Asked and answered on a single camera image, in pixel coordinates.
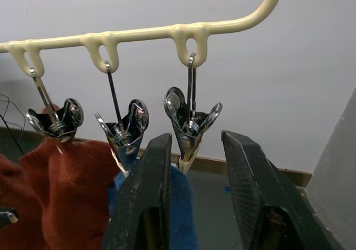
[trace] baseboard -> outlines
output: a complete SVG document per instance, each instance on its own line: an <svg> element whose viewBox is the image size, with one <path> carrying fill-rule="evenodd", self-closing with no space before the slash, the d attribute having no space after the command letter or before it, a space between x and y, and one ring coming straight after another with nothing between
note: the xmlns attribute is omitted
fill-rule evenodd
<svg viewBox="0 0 356 250"><path fill-rule="evenodd" d="M11 129L15 137L18 138L20 135L20 130ZM0 127L0 138L11 138L8 130L4 127ZM34 131L25 130L23 132L22 140L32 143L41 143L43 142L43 137ZM76 138L76 141L87 141L87 139ZM141 155L145 149L140 149L139 155ZM172 163L178 163L179 160L178 153L172 153ZM207 173L214 173L219 175L228 175L228 166L226 165L225 160L218 160L206 157L197 157L191 168L191 170L202 171ZM288 169L280 169L296 186L305 188L309 182L312 175L303 171L294 171Z"/></svg>

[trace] metal clip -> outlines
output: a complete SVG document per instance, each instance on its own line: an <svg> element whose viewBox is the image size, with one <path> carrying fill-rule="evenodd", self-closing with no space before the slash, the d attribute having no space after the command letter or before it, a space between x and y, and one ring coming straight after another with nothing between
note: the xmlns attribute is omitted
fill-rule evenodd
<svg viewBox="0 0 356 250"><path fill-rule="evenodd" d="M0 207L0 230L17 221L18 215L13 208Z"/></svg>
<svg viewBox="0 0 356 250"><path fill-rule="evenodd" d="M99 113L96 113L95 117L107 137L117 166L127 177L139 154L144 132L149 125L149 111L143 101L132 100L128 106L128 114L121 118L109 62L106 61L105 66L117 122L106 123Z"/></svg>
<svg viewBox="0 0 356 250"><path fill-rule="evenodd" d="M179 168L186 173L198 152L204 132L215 122L223 106L217 103L209 114L196 112L196 68L193 68L195 53L189 58L187 103L183 92L171 87L164 98L164 108L171 119L181 151Z"/></svg>
<svg viewBox="0 0 356 250"><path fill-rule="evenodd" d="M77 128L83 124L84 113L81 105L75 99L67 99L64 107L55 110L41 79L36 77L34 69L30 69L34 83L47 109L47 113L38 114L29 109L26 117L32 127L42 136L59 139L64 143L74 138Z"/></svg>

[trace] blue cloth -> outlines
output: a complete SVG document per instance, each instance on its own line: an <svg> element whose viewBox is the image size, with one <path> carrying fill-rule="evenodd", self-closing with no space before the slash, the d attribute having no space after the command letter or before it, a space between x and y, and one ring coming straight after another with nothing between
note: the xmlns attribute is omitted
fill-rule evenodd
<svg viewBox="0 0 356 250"><path fill-rule="evenodd" d="M125 177L120 173L115 178L118 189ZM110 213L115 205L115 189L109 188ZM178 168L171 167L171 219L170 250L198 250L193 216L193 191L185 175Z"/></svg>

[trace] cable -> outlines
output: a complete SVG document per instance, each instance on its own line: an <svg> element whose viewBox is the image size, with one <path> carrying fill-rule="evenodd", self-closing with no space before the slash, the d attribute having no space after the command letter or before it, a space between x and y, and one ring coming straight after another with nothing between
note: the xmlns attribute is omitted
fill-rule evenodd
<svg viewBox="0 0 356 250"><path fill-rule="evenodd" d="M20 133L20 136L19 136L19 138L18 138L18 142L20 142L21 139L22 139L22 136L23 136L24 128L25 128L25 126L26 126L26 118L25 118L24 114L21 112L21 110L17 107L17 105L16 105L14 102L10 101L10 98L9 98L8 96L3 95L3 94L0 94L0 96L3 96L3 97L5 97L5 98L7 99L7 101L2 101L2 100L0 100L0 102L7 102L7 106L6 106L5 112L4 112L4 114L3 114L3 118L4 118L4 119L5 119L5 115L6 115L7 109L9 108L9 104L13 104L13 106L15 106L15 108L17 109L17 111L18 111L18 112L22 115L22 117L23 117L23 127L20 127L20 125L11 123L11 122L9 122L9 121L6 121L8 124L11 124L11 125L15 125L15 126L19 126L19 127L20 127L21 133Z"/></svg>
<svg viewBox="0 0 356 250"><path fill-rule="evenodd" d="M11 129L9 128L7 122L5 121L4 117L3 117L1 114L0 114L0 118L2 119L2 121L4 122L6 128L7 128L8 131L10 132L10 135L11 135L12 139L15 141L15 143L16 143L18 149L20 150L20 152L21 152L22 154L24 154L24 151L22 150L21 146L20 146L19 143L17 142L15 136L12 134Z"/></svg>
<svg viewBox="0 0 356 250"><path fill-rule="evenodd" d="M235 243L235 245L232 247L232 249L231 250L233 250L237 245L238 245L238 243L240 242L241 240L238 240L238 242L237 243Z"/></svg>
<svg viewBox="0 0 356 250"><path fill-rule="evenodd" d="M12 139L13 139L14 142L16 143L16 145L17 145L17 147L19 148L20 152L21 152L22 154L24 154L24 151L22 150L22 148L21 148L21 146L20 146L19 143L20 143L20 141L21 141L21 139L22 139L22 136L23 136L24 127L25 127L25 125L26 125L26 118L25 118L24 114L21 112L21 110L17 107L17 105L16 105L14 102L10 101L10 98L9 98L8 96L3 95L3 94L0 94L0 96L3 96L3 97L5 97L5 98L7 99L7 101L0 100L0 102L7 102L7 106L6 106L5 112L4 112L3 115L0 114L0 118L1 118L2 121L4 122L6 128L8 129L8 131L9 131L9 133L10 133ZM21 126L18 125L18 124L15 124L15 123L12 123L12 122L8 122L8 121L5 120L5 116L6 116L6 113L7 113L7 110L8 110L8 108L9 108L9 105L10 105L10 104L13 104L13 106L15 106L15 108L17 109L17 111L22 115L22 117L23 117L23 127L21 127ZM21 133L20 133L20 136L19 136L18 139L16 139L15 136L13 135L11 129L10 129L9 126L8 126L9 124L10 124L10 125L14 125L14 126L18 126L18 127L20 128Z"/></svg>
<svg viewBox="0 0 356 250"><path fill-rule="evenodd" d="M5 112L3 114L3 117L5 117L7 109L9 108L9 105L10 105L10 98L8 96L3 95L3 94L0 94L0 96L3 96L5 98L7 98L7 106L6 106Z"/></svg>

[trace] red cloth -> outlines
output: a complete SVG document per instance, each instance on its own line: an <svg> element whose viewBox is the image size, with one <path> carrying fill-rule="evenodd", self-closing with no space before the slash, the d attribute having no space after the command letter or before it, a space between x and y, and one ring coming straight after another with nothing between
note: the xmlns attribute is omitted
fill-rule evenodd
<svg viewBox="0 0 356 250"><path fill-rule="evenodd" d="M52 250L99 250L109 220L107 188L118 173L107 143L46 139L20 159L42 207Z"/></svg>
<svg viewBox="0 0 356 250"><path fill-rule="evenodd" d="M0 205L19 214L0 231L1 250L100 249L118 173L107 143L46 139L20 165L0 161Z"/></svg>
<svg viewBox="0 0 356 250"><path fill-rule="evenodd" d="M23 169L0 155L0 205L13 207L17 223L0 231L1 250L50 249L41 227L41 207Z"/></svg>

